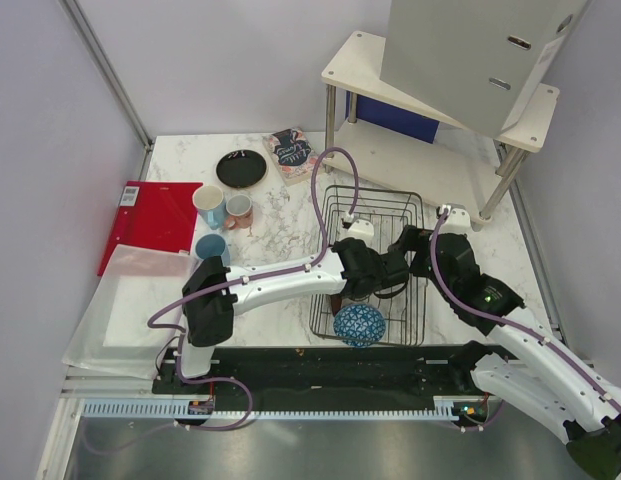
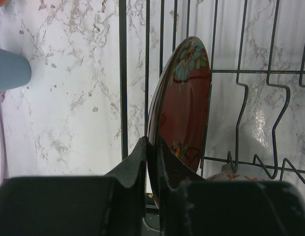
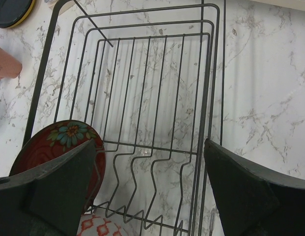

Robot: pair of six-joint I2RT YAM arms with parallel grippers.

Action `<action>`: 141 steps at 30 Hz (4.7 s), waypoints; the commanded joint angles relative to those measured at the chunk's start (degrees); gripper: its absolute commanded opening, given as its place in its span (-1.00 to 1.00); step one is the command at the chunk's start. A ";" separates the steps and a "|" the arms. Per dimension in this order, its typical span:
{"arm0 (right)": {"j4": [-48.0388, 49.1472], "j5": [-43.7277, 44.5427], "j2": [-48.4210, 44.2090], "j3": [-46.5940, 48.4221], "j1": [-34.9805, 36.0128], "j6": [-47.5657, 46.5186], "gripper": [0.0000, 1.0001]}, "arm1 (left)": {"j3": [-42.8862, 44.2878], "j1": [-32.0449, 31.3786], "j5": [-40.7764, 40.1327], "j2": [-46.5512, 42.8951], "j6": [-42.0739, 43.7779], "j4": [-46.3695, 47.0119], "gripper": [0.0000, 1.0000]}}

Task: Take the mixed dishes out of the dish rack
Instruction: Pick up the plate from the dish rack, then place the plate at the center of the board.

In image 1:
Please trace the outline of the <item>black plate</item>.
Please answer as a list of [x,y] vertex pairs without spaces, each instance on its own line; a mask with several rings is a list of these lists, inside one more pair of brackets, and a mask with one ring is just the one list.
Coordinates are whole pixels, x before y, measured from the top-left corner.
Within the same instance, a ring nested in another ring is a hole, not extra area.
[[245,189],[259,183],[267,172],[265,158],[254,150],[235,150],[224,155],[216,165],[219,181],[234,189]]

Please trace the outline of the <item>light blue ceramic mug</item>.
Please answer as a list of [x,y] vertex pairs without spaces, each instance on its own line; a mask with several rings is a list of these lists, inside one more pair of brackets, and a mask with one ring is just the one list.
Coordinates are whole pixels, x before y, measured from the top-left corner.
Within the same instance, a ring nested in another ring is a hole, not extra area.
[[215,185],[203,185],[192,195],[192,203],[199,216],[212,229],[221,229],[226,220],[224,192]]

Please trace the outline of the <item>red floral plate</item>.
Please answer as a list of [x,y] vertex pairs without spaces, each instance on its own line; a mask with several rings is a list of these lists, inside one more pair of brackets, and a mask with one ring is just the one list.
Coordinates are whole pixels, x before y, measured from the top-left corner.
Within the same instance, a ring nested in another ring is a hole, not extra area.
[[333,316],[336,316],[342,309],[342,298],[339,295],[330,296],[330,308]]

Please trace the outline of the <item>blue white patterned bowl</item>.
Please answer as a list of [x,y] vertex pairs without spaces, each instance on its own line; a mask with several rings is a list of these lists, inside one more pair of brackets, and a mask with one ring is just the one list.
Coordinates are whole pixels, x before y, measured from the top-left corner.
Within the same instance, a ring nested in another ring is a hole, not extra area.
[[335,316],[333,330],[348,346],[365,348],[382,340],[386,333],[383,314],[368,304],[350,304]]

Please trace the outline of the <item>blue plastic tumbler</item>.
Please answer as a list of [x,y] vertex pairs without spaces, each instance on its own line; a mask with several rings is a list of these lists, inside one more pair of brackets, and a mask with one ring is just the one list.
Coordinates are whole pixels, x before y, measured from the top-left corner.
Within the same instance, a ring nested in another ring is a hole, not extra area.
[[226,240],[218,234],[210,233],[202,236],[195,244],[195,255],[200,260],[220,257],[224,266],[231,263],[230,253]]

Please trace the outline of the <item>pink ceramic mug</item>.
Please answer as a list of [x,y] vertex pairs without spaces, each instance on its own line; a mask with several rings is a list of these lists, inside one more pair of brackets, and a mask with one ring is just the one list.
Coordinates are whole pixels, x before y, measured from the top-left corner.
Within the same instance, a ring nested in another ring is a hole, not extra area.
[[253,224],[253,203],[249,196],[236,194],[226,202],[227,217],[224,227],[227,230],[247,229]]

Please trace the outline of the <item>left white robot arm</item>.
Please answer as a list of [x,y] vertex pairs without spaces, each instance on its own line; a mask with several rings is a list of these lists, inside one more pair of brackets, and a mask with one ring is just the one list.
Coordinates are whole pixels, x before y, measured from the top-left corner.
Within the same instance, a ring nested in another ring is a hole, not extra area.
[[188,393],[206,388],[214,349],[231,338],[237,315],[308,295],[366,298],[409,278],[402,252],[379,253],[354,238],[302,259],[257,267],[226,266],[218,256],[206,259],[183,290],[187,327],[175,382]]

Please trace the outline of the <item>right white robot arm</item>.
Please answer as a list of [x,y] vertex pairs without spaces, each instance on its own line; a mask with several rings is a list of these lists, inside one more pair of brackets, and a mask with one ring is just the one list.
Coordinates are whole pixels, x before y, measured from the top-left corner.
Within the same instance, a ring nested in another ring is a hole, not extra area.
[[506,283],[480,270],[466,236],[406,227],[390,246],[413,253],[410,272],[431,280],[457,317],[523,363],[470,341],[450,359],[457,392],[494,394],[542,424],[593,479],[621,474],[621,388],[545,328]]

